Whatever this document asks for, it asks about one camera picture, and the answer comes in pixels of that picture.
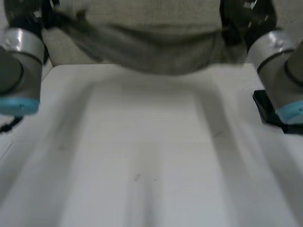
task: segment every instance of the white table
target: white table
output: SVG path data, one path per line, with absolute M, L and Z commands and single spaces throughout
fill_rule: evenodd
M 257 88 L 250 65 L 54 68 L 0 161 L 0 226 L 303 226 L 303 140 L 261 123 Z

